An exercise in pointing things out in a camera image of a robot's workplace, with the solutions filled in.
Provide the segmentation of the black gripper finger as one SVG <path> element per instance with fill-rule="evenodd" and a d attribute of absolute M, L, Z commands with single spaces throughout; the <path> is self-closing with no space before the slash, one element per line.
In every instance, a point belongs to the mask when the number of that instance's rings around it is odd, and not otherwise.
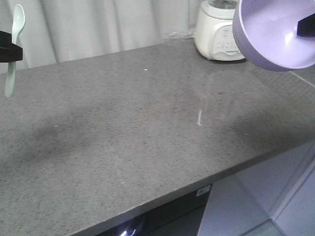
<path fill-rule="evenodd" d="M 297 35 L 302 37 L 315 37 L 315 14 L 298 21 Z"/>
<path fill-rule="evenodd" d="M 0 31 L 0 47 L 12 47 L 12 35 L 5 31 Z"/>
<path fill-rule="evenodd" d="M 20 46 L 0 48 L 0 62 L 15 62 L 23 60 L 23 49 Z"/>

